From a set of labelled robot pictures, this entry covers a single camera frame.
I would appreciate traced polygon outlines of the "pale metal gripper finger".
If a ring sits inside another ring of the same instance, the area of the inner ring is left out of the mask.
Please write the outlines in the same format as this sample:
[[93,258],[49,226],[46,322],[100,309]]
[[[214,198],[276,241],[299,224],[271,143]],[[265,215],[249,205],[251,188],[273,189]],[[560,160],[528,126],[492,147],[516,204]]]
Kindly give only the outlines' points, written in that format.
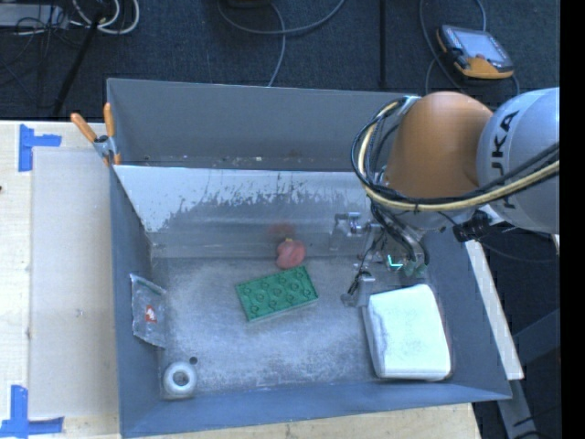
[[369,271],[358,271],[352,283],[340,299],[345,307],[366,306],[376,278]]
[[360,212],[336,213],[329,237],[330,251],[349,251],[361,248],[367,236],[367,226]]

